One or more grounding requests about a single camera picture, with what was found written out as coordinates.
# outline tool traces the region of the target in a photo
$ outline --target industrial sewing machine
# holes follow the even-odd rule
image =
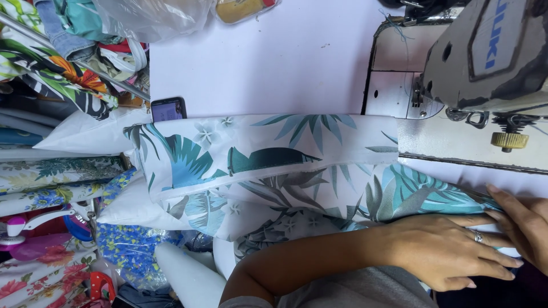
[[[548,119],[548,1],[384,2],[406,4],[406,16],[375,34],[364,113],[444,109],[477,129],[500,126],[490,143],[503,152],[525,148],[530,126]]]

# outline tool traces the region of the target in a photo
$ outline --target ring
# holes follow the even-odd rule
[[[479,233],[476,230],[472,230],[472,229],[468,229],[468,230],[470,230],[470,231],[472,231],[472,233],[474,233],[474,241],[476,241],[478,243],[481,243],[483,241],[483,236],[481,235],[481,233]]]

